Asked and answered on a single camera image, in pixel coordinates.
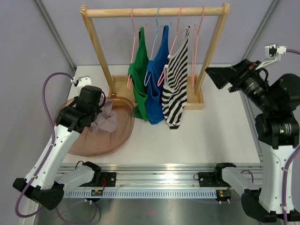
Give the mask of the pink hanger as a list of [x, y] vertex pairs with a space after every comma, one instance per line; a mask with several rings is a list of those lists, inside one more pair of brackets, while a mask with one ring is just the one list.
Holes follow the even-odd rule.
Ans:
[[[180, 26], [180, 16], [181, 16], [182, 9], [183, 9], [183, 6], [181, 6], [180, 9], [179, 9], [178, 20], [177, 20], [177, 26], [176, 26], [176, 36], [175, 36], [175, 38], [174, 38], [172, 47], [171, 47], [171, 49], [170, 49], [170, 51], [169, 51], [169, 55], [168, 55], [168, 58], [167, 58], [168, 60], [171, 58], [171, 54], [172, 54], [173, 48], [174, 48], [174, 46], [175, 46], [177, 37], [178, 37], [181, 33], [186, 32], [186, 31], [189, 30], [189, 28], [186, 28], [186, 29], [184, 29], [184, 30], [182, 30], [182, 31], [179, 31], [179, 26]], [[161, 73], [161, 76], [159, 77], [158, 82], [157, 82], [157, 86], [158, 86], [158, 87], [162, 84], [162, 82], [164, 81], [165, 77], [167, 76], [167, 69], [168, 69], [168, 66], [169, 66], [169, 62], [167, 62], [167, 63], [164, 65], [164, 69], [163, 69], [163, 71], [162, 71], [162, 73]]]
[[[149, 62], [147, 56], [147, 48], [145, 43], [145, 30], [147, 29], [147, 24], [145, 23], [142, 27], [139, 28], [138, 31], [135, 30], [135, 24], [133, 20], [133, 10], [131, 8], [131, 22], [133, 26], [134, 32], [134, 40], [133, 40], [133, 48], [131, 55], [131, 63], [128, 69], [128, 81], [127, 88], [131, 85], [133, 86], [134, 91], [136, 92], [145, 92], [144, 85], [142, 84], [142, 79], [145, 78], [147, 63]], [[135, 53], [135, 41], [138, 36], [138, 49], [134, 58]]]
[[196, 59], [198, 52], [198, 43], [199, 43], [199, 34], [203, 23], [203, 18], [205, 14], [205, 6], [202, 7], [202, 16], [198, 25], [194, 25], [193, 32], [193, 48], [192, 48], [192, 76], [191, 76], [191, 87], [194, 88], [195, 85], [195, 67], [196, 67]]

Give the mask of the black white striped tank top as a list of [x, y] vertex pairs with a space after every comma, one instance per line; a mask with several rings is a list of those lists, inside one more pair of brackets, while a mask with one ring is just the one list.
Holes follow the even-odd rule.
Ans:
[[183, 109], [188, 101], [188, 41], [190, 29], [191, 27], [187, 26], [183, 43], [173, 55], [169, 55], [167, 58], [161, 104], [164, 119], [170, 129], [179, 128]]

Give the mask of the light blue hanger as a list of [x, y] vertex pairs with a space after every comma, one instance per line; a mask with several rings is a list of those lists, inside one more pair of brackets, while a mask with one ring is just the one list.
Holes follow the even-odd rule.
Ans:
[[158, 34], [161, 30], [161, 28], [163, 26], [160, 26], [159, 23], [158, 23], [158, 14], [159, 14], [159, 11], [160, 11], [161, 7], [159, 7], [157, 9], [157, 13], [156, 13], [156, 36], [155, 36], [155, 39], [153, 41], [153, 45], [152, 45], [152, 50], [151, 50], [151, 56], [150, 56], [150, 60], [149, 60], [149, 63], [147, 65], [147, 71], [146, 71], [146, 74], [145, 74], [145, 78], [144, 78], [144, 86], [146, 87], [148, 85], [148, 82], [149, 82], [149, 79], [150, 79], [150, 76], [151, 76], [151, 67], [152, 67], [152, 58], [153, 58], [153, 53], [154, 53], [154, 47], [155, 47], [155, 44], [156, 44], [156, 41], [157, 41], [157, 37], [158, 37]]

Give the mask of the pink ribbed tank top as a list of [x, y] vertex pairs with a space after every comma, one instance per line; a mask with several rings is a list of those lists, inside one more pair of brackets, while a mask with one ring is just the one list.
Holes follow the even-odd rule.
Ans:
[[97, 118], [92, 122], [89, 128], [90, 132], [105, 131], [107, 133], [114, 132], [118, 127], [117, 114], [112, 110], [113, 102], [107, 100], [101, 108], [102, 112], [97, 115]]

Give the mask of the green tank top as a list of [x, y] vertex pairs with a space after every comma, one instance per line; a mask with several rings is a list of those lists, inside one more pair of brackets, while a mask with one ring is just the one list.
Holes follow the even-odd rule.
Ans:
[[146, 100], [148, 98], [147, 88], [144, 85], [144, 79], [149, 63], [146, 41], [145, 28], [141, 27], [138, 33], [139, 45], [136, 51], [135, 60], [129, 65], [128, 74], [132, 78], [133, 94], [135, 97], [135, 117], [148, 121], [149, 117], [146, 110]]

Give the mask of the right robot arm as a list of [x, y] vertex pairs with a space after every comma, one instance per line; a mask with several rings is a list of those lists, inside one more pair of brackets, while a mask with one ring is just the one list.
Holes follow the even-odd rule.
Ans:
[[284, 74], [273, 84], [260, 61], [242, 60], [230, 67], [208, 67], [207, 75], [217, 88], [241, 91], [260, 110], [255, 118], [258, 140], [268, 145], [263, 156], [262, 186], [249, 182], [232, 163], [219, 163], [213, 181], [219, 186], [227, 183], [240, 196], [247, 216], [272, 223], [282, 219], [284, 224], [298, 222], [299, 212], [292, 200], [292, 164], [299, 154], [300, 126], [293, 112], [300, 104], [300, 78]]

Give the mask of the blue tank top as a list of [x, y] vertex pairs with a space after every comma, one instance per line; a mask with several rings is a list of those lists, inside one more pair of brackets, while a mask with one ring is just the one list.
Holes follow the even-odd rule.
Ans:
[[158, 124], [164, 120], [162, 112], [161, 97], [163, 85], [158, 86], [158, 80], [163, 72], [164, 66], [169, 55], [169, 26], [165, 25], [163, 29], [160, 47], [154, 58], [149, 60], [146, 70], [147, 82], [147, 100], [146, 111], [149, 117], [149, 123], [152, 125]]

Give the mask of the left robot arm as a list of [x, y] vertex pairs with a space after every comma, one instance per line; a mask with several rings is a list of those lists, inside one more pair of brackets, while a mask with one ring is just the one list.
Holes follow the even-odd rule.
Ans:
[[56, 118], [52, 136], [42, 155], [24, 178], [17, 178], [13, 187], [27, 198], [48, 210], [55, 209], [64, 194], [88, 184], [92, 187], [101, 182], [101, 167], [85, 162], [80, 168], [57, 176], [58, 169], [73, 143], [85, 128], [89, 128], [101, 112], [105, 94], [95, 86], [84, 86], [80, 94], [63, 107]]

